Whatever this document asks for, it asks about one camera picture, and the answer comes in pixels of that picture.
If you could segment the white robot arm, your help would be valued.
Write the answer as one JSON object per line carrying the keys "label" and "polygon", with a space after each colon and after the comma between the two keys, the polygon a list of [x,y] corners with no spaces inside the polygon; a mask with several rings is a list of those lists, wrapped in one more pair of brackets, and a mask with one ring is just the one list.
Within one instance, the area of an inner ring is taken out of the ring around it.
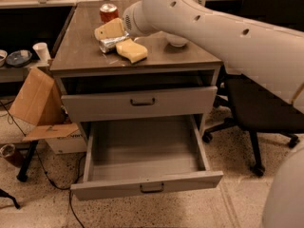
{"label": "white robot arm", "polygon": [[226,81],[236,121],[254,132],[304,129],[304,0],[244,0],[241,15],[199,0],[142,0],[124,11],[132,36],[185,38],[236,73]]}

